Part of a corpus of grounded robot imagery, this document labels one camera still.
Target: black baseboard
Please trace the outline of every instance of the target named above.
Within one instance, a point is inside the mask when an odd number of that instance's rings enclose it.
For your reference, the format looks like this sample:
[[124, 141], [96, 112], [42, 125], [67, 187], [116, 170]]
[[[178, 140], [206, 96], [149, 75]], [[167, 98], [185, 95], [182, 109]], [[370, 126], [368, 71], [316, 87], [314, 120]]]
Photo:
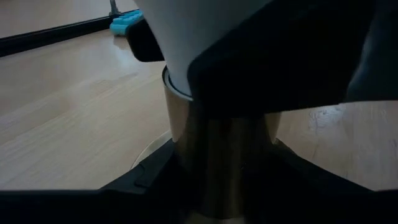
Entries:
[[113, 18], [114, 16], [105, 16], [89, 21], [76, 22], [65, 26], [2, 38], [0, 39], [0, 57], [109, 29]]

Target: metal cylinder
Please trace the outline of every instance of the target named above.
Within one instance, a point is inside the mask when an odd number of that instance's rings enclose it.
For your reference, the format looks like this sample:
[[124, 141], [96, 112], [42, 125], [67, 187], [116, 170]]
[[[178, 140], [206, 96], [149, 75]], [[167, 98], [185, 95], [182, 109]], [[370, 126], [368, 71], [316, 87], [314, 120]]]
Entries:
[[272, 144], [280, 114], [211, 119], [173, 87], [167, 69], [163, 79], [176, 155], [192, 186], [192, 210], [215, 220], [243, 220], [243, 172], [256, 167]]

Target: chrome cylinder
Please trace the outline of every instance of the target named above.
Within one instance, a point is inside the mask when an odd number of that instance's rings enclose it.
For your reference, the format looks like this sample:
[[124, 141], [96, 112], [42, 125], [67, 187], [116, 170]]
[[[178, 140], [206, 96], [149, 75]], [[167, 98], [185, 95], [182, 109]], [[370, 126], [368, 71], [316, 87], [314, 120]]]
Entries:
[[275, 139], [280, 114], [211, 119], [173, 87], [167, 69], [163, 80], [176, 155], [191, 181], [192, 212], [199, 214], [193, 217], [242, 223], [243, 172], [258, 167]]

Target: blue toy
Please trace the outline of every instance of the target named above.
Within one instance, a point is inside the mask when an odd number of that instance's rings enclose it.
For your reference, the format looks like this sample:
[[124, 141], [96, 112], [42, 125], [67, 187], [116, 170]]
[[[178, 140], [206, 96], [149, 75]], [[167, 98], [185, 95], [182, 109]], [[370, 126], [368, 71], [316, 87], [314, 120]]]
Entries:
[[110, 25], [111, 32], [114, 35], [126, 35], [127, 27], [135, 23], [143, 17], [142, 12], [138, 9], [132, 12], [125, 13], [118, 18], [113, 19]]

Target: wooden floor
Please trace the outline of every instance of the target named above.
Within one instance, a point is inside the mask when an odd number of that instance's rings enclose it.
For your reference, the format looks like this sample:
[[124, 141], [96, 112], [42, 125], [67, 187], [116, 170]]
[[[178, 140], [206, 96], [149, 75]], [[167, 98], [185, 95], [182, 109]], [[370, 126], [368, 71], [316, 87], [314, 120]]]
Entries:
[[[101, 7], [90, 11], [94, 1]], [[21, 27], [24, 19], [14, 26], [2, 23], [2, 35], [109, 11], [107, 0], [12, 0], [0, 2], [0, 15], [46, 15], [44, 8], [19, 7], [43, 2], [64, 4], [69, 11], [53, 5], [52, 15], [63, 13], [59, 20]], [[131, 9], [116, 2], [121, 11]], [[86, 4], [85, 13], [73, 12], [79, 4]], [[14, 12], [6, 10], [11, 5]], [[95, 189], [127, 172], [169, 130], [163, 67], [138, 62], [127, 42], [108, 30], [0, 58], [0, 189]], [[285, 112], [278, 138], [305, 159], [365, 187], [398, 188], [397, 114], [395, 101]]]

